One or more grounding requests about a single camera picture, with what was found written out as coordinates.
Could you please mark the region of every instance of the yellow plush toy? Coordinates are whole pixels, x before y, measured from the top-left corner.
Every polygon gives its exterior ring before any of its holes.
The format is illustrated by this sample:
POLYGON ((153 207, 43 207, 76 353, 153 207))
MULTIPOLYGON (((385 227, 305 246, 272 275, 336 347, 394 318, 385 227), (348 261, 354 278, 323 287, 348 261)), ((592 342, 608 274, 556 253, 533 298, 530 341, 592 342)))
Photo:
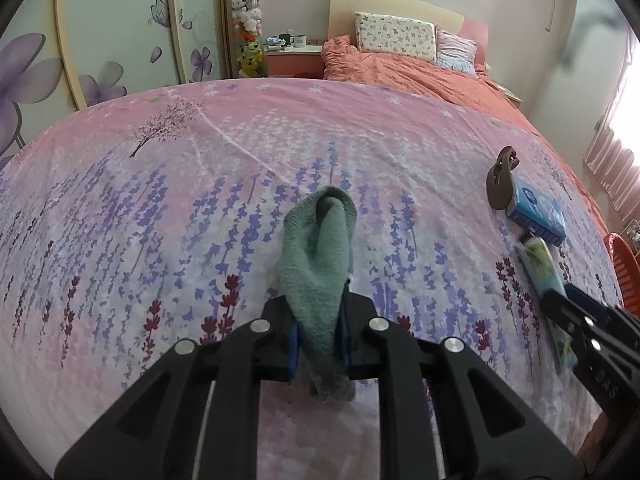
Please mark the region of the yellow plush toy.
POLYGON ((257 77, 258 69, 263 59, 264 55, 259 41, 252 41, 245 45, 240 56, 238 56, 238 62, 242 67, 240 75, 243 77, 257 77))
POLYGON ((243 52, 238 58, 240 66, 242 70, 240 71, 240 75, 242 77, 258 77, 258 68, 260 65, 258 64, 255 56, 247 56, 245 52, 243 52))

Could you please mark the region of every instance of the butterfly decal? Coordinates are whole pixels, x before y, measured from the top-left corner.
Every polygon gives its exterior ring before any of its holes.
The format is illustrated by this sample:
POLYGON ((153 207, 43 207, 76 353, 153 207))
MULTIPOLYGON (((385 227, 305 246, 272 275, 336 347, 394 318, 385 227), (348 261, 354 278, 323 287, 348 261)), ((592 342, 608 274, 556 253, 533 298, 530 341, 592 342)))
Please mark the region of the butterfly decal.
MULTIPOLYGON (((151 18, 149 18, 148 24, 151 25, 151 22, 156 22, 158 25, 162 25, 166 28, 169 28, 171 25, 169 9, 164 1, 156 0, 156 4, 151 6, 151 18)), ((184 23, 182 22, 182 9, 180 9, 180 12, 178 13, 178 22, 182 25, 182 28, 186 30, 191 30, 193 28, 193 22, 190 20, 187 20, 184 23)))

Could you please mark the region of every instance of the blue tissue pack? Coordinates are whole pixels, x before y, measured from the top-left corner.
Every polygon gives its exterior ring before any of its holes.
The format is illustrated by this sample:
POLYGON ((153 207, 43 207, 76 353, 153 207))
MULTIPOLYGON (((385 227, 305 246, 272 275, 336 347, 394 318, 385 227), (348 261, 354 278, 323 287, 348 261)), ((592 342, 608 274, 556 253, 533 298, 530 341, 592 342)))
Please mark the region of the blue tissue pack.
POLYGON ((566 224, 558 201, 517 176, 512 177, 514 189, 506 210, 507 218, 559 247, 566 238, 566 224))

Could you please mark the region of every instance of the floral pillow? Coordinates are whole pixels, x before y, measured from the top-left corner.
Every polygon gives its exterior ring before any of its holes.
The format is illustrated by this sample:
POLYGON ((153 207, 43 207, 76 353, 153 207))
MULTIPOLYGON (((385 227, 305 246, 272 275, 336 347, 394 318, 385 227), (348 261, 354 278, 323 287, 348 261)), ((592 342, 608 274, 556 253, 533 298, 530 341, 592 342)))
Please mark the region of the floral pillow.
POLYGON ((356 39, 361 52, 386 52, 436 62, 436 27, 433 23, 356 12, 356 39))

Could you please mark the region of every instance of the tree print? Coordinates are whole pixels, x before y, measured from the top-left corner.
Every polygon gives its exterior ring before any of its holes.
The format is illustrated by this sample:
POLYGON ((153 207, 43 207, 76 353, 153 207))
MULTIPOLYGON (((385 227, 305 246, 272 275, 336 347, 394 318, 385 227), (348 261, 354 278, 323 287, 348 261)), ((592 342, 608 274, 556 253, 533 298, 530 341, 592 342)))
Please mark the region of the tree print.
POLYGON ((177 139, 195 121, 197 113, 198 105, 178 97, 134 130, 133 137, 138 141, 138 145, 129 156, 136 156, 140 148, 151 139, 157 139, 160 142, 177 139))

